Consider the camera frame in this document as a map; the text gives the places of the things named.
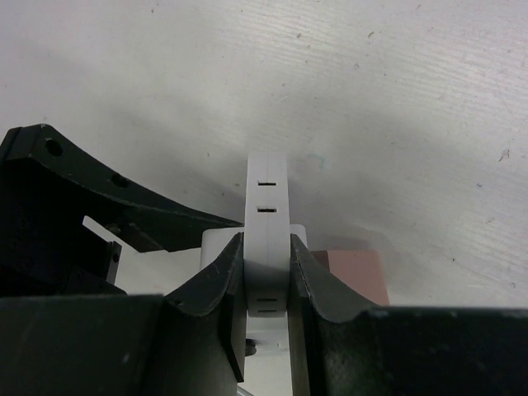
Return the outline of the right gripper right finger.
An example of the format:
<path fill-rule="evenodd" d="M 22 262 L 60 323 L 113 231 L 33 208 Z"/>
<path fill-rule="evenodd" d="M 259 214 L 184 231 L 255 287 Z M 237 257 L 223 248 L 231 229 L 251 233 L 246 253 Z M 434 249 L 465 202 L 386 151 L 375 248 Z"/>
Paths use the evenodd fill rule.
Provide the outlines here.
<path fill-rule="evenodd" d="M 300 237 L 290 245 L 288 332 L 295 395 L 389 395 L 375 303 L 321 266 Z"/>

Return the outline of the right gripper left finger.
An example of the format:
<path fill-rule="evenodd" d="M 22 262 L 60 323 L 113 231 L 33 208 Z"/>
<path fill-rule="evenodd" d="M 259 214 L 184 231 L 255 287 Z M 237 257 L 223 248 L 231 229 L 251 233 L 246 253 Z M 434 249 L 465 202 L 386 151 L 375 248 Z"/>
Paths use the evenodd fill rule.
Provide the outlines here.
<path fill-rule="evenodd" d="M 158 339 L 161 395 L 234 395 L 246 341 L 243 235 L 164 299 Z"/>

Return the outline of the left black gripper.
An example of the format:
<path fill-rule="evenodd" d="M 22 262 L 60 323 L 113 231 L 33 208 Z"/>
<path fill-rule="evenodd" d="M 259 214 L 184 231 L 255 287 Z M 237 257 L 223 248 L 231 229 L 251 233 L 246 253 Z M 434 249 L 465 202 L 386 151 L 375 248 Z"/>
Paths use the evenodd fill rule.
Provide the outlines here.
<path fill-rule="evenodd" d="M 138 252 L 201 245 L 239 223 L 192 209 L 112 170 L 47 124 L 10 129 L 1 143 L 1 295 L 121 295 L 119 243 Z"/>

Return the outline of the pink plug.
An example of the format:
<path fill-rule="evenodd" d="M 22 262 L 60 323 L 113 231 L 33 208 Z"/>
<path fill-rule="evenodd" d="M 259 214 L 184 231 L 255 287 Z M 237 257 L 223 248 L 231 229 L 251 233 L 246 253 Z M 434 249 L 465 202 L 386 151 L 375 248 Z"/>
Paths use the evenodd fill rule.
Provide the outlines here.
<path fill-rule="evenodd" d="M 373 250 L 312 251 L 317 262 L 341 282 L 378 305 L 389 305 L 380 256 Z"/>

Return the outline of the white multi-outlet adapter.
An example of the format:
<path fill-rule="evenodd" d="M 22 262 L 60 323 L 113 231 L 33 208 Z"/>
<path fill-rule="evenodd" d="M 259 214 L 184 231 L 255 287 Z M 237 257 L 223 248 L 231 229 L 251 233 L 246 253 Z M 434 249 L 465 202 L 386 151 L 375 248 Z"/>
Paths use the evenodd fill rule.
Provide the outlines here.
<path fill-rule="evenodd" d="M 248 156 L 243 260 L 248 315 L 284 315 L 290 285 L 290 207 L 283 153 Z"/>

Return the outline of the white power strip socket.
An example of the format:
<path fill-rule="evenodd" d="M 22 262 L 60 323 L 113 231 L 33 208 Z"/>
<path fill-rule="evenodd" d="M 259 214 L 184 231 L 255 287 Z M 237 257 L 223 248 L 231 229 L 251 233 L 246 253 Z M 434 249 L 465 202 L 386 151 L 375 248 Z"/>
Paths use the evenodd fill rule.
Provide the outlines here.
<path fill-rule="evenodd" d="M 237 233 L 244 236 L 243 269 L 247 301 L 246 338 L 263 355 L 287 351 L 285 319 L 290 279 L 290 235 L 307 242 L 300 224 L 209 229 L 202 234 L 200 268 L 211 264 Z"/>

